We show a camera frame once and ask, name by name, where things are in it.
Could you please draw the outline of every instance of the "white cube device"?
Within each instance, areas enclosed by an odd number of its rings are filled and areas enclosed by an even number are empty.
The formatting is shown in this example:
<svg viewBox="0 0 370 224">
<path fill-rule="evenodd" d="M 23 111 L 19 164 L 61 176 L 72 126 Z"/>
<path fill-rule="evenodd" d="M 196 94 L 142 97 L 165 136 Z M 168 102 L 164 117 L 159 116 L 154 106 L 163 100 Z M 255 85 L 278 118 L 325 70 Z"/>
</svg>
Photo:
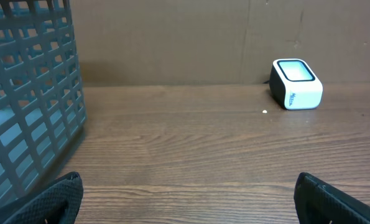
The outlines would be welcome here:
<svg viewBox="0 0 370 224">
<path fill-rule="evenodd" d="M 323 85 L 306 62 L 296 58 L 273 62 L 269 87 L 288 110 L 313 109 L 320 104 Z"/>
</svg>

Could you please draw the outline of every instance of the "plastic crate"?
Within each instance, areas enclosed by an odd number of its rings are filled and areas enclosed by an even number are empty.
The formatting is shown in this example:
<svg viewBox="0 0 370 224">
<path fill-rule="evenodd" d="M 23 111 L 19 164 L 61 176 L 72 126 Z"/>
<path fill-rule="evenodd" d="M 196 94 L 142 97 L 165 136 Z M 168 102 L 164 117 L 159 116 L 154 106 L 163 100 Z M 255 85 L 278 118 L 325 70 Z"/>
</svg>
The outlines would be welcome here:
<svg viewBox="0 0 370 224">
<path fill-rule="evenodd" d="M 34 187 L 85 119 L 69 2 L 0 1 L 0 206 Z"/>
</svg>

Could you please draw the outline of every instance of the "light blue screen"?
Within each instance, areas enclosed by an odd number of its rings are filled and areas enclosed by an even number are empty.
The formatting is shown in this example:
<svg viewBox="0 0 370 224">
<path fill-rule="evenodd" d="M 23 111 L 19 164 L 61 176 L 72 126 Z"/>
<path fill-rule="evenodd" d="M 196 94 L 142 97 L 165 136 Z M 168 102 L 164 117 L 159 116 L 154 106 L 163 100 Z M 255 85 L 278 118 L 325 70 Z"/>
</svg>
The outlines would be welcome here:
<svg viewBox="0 0 370 224">
<path fill-rule="evenodd" d="M 312 74 L 302 62 L 299 61 L 281 61 L 279 66 L 284 71 L 285 76 L 291 81 L 313 80 Z"/>
</svg>

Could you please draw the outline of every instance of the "wall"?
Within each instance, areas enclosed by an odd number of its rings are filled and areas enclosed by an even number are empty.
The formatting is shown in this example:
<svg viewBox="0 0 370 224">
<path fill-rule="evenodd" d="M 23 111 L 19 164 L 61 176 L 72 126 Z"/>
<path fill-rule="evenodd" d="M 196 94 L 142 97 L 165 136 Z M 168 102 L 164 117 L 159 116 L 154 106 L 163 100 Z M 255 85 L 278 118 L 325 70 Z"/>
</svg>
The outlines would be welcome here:
<svg viewBox="0 0 370 224">
<path fill-rule="evenodd" d="M 370 82 L 370 0 L 72 1 L 88 85 L 262 83 L 277 58 Z"/>
</svg>

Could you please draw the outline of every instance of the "tabletop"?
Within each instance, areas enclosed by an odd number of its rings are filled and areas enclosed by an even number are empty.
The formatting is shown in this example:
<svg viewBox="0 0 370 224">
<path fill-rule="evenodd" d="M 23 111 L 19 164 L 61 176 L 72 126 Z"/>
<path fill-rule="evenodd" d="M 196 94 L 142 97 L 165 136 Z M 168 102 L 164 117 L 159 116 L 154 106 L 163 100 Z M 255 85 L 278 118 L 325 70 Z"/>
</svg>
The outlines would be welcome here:
<svg viewBox="0 0 370 224">
<path fill-rule="evenodd" d="M 300 172 L 370 205 L 370 83 L 323 87 L 299 111 L 268 85 L 84 88 L 76 222 L 296 223 Z"/>
</svg>

